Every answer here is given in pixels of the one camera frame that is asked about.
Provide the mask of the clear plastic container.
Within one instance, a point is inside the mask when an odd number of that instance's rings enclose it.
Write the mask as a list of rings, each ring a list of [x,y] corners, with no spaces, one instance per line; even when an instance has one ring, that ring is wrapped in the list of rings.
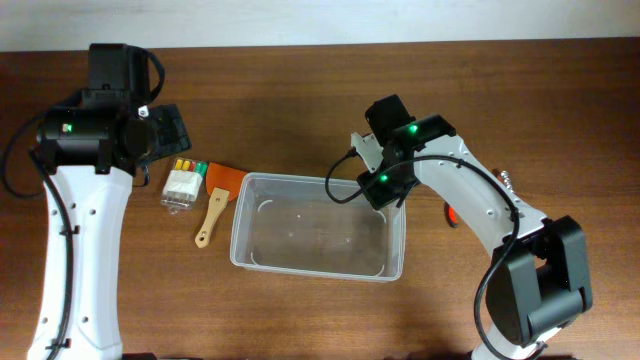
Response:
[[[392,282],[403,272],[406,208],[333,202],[323,177],[251,172],[237,197],[230,261],[247,270]]]

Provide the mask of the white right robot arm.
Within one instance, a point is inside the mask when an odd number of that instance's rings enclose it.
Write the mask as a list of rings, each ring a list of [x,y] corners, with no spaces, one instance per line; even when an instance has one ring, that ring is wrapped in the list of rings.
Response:
[[[418,119],[391,95],[365,112],[369,135],[352,136],[367,169],[361,194],[379,210],[425,185],[471,228],[491,258],[474,296],[481,338],[474,359],[537,359],[548,341],[592,308],[586,236],[555,220],[486,169],[442,116]]]

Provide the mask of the orange handled pliers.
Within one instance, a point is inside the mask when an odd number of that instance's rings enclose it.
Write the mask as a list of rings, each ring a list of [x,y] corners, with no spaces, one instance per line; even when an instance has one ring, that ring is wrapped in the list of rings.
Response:
[[[459,226],[454,208],[447,202],[444,203],[444,214],[447,224],[451,228],[457,228]]]

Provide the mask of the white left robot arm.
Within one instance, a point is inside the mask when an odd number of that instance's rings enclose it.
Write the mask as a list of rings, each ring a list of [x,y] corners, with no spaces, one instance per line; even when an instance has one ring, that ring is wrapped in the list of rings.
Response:
[[[119,359],[121,231],[138,170],[190,149],[176,105],[154,106],[165,70],[149,50],[94,43],[89,83],[45,111],[29,155],[43,180],[48,235],[30,359]]]

